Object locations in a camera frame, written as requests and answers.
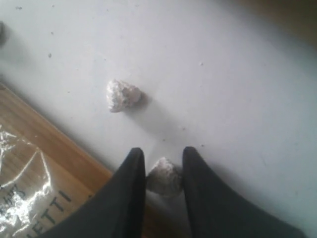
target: wooden board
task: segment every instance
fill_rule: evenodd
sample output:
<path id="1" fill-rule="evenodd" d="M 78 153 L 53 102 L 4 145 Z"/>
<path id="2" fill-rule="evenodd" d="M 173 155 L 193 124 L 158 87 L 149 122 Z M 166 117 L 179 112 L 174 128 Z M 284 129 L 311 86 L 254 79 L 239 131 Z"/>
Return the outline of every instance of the wooden board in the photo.
<path id="1" fill-rule="evenodd" d="M 0 84 L 0 236 L 34 238 L 76 211 L 111 172 Z M 144 236 L 183 237 L 149 206 Z"/>

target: white floor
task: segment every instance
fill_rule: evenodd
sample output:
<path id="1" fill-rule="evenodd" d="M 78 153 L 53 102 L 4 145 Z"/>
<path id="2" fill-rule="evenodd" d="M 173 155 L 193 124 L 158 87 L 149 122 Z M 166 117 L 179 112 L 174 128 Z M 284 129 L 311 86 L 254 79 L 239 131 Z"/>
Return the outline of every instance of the white floor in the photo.
<path id="1" fill-rule="evenodd" d="M 162 156 L 180 164 L 196 146 L 235 190 L 317 237 L 308 43 L 219 0 L 0 0 L 0 20 L 2 81 L 105 164 L 135 146 L 148 169 Z M 110 114 L 113 78 L 139 86 L 147 106 Z M 153 200 L 186 226 L 182 197 Z"/>

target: wooden surface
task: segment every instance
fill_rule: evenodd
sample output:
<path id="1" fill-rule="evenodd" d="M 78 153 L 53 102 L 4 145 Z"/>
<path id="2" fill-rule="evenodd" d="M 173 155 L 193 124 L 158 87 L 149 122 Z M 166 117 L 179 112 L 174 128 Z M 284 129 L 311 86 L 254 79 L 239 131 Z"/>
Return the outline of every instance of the wooden surface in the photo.
<path id="1" fill-rule="evenodd" d="M 34 238 L 93 196 L 111 172 L 0 84 L 3 238 Z M 181 237 L 150 207 L 144 236 Z"/>

